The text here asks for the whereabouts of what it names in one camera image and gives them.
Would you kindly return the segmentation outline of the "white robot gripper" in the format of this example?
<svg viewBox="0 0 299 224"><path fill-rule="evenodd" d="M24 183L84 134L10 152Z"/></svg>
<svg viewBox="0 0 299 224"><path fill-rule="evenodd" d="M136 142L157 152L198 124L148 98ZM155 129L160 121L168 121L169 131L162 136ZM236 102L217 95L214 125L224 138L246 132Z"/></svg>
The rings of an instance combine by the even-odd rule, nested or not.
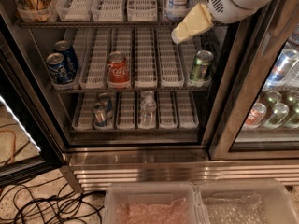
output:
<svg viewBox="0 0 299 224"><path fill-rule="evenodd" d="M272 0L207 0L208 7L198 3L172 31L172 40L179 44L208 31L213 27L212 16L221 23L244 20L270 1Z"/></svg>

